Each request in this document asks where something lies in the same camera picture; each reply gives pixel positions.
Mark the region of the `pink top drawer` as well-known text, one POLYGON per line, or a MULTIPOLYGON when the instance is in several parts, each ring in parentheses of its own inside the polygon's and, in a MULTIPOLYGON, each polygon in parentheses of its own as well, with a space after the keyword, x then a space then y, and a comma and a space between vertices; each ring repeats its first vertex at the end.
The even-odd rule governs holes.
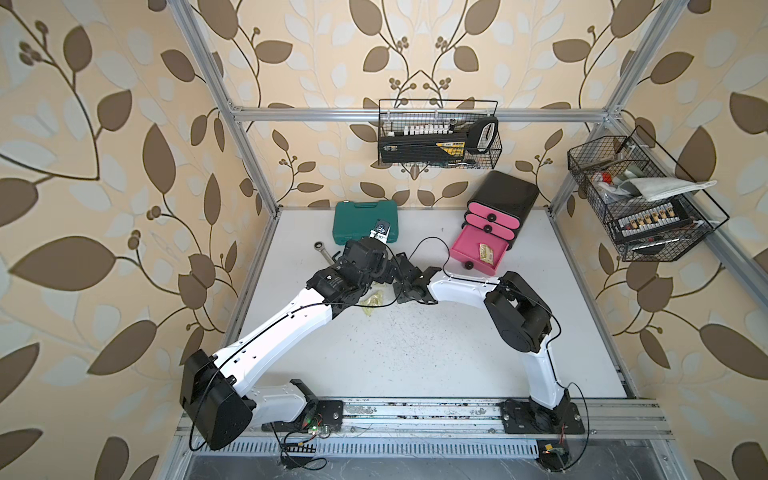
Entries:
POLYGON ((518 217, 497 211, 477 202, 471 202, 468 205, 465 221, 478 228, 490 225, 493 228, 501 227, 508 230, 517 230, 522 225, 518 217))

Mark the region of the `pink bottom drawer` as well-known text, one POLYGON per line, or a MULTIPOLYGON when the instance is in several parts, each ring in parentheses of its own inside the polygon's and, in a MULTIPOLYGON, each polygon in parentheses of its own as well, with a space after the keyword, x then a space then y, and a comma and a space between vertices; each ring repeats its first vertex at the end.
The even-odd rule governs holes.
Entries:
POLYGON ((450 248, 450 256, 459 261, 462 265, 472 264, 472 269, 477 270, 485 276, 495 276, 497 269, 501 264, 509 243, 494 235, 487 234, 473 226, 465 226, 450 248), (494 250, 495 264, 488 265, 483 263, 478 257, 478 245, 485 243, 494 250))

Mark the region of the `yellow cookie packet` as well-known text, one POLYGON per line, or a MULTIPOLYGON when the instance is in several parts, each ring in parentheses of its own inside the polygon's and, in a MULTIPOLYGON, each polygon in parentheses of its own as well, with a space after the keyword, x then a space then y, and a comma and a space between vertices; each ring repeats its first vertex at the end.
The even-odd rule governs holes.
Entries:
POLYGON ((377 309, 384 305, 384 294, 381 290, 376 290, 365 300, 362 300, 360 304, 367 310, 377 309))
POLYGON ((494 250, 491 246, 485 243, 480 243, 478 245, 478 257, 485 264, 495 264, 494 250))

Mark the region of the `black pink drawer cabinet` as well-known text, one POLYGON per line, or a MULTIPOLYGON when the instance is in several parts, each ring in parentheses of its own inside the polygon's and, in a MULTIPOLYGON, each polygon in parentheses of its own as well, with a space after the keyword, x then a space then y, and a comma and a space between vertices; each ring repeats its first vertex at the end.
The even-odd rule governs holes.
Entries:
MULTIPOLYGON (((464 216, 468 210, 468 205, 471 202, 477 202, 497 211, 518 217, 522 225, 519 229, 514 230, 516 234, 515 239, 511 242, 507 241, 509 243, 509 251, 520 236, 523 223, 538 197, 539 189, 535 184, 502 172, 491 171, 486 175, 473 197, 467 202, 464 216)), ((465 269, 472 270, 471 263, 463 266, 465 269)))

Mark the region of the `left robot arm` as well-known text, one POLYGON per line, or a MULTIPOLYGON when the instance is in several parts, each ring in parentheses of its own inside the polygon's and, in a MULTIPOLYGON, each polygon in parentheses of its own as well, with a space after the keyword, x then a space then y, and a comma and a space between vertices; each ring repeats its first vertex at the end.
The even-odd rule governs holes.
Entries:
POLYGON ((404 280, 407 260, 376 238, 350 240, 333 265, 317 271, 264 324, 212 355, 191 354, 184 363, 180 404, 204 446, 219 450, 252 423, 302 423, 312 416, 317 401, 299 380, 261 392, 253 388, 304 337, 357 306, 372 284, 404 280))

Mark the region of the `pink drawer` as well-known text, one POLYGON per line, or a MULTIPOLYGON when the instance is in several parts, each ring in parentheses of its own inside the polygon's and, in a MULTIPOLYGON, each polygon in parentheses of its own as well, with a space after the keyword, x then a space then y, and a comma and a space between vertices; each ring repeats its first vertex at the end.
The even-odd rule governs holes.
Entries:
POLYGON ((487 234, 473 226, 465 226, 450 248, 450 256, 459 261, 462 265, 472 264, 472 269, 477 270, 485 276, 495 276, 497 269, 501 264, 509 243, 494 235, 487 234), (478 245, 485 243, 494 250, 495 264, 488 265, 483 263, 478 257, 478 245))
POLYGON ((465 214, 464 221, 462 223, 463 227, 467 225, 478 228, 487 234, 502 238, 508 242, 514 240, 516 236, 513 229, 469 212, 465 214))
POLYGON ((490 225, 493 228, 501 227, 508 230, 517 230, 522 225, 518 217, 497 211, 477 202, 471 202, 468 205, 465 221, 478 228, 490 225))

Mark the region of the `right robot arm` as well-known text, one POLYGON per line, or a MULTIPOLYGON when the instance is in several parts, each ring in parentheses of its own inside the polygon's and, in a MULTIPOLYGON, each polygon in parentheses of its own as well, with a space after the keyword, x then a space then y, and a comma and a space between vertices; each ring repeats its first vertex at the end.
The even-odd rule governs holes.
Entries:
POLYGON ((452 276, 440 267, 421 270, 404 254, 395 257, 393 286, 398 300, 426 305, 457 303, 485 311, 501 340, 520 354, 529 394, 498 404, 507 434, 589 434, 586 406, 572 400, 569 388, 557 377, 550 344, 559 334, 551 308, 516 272, 499 278, 452 276))

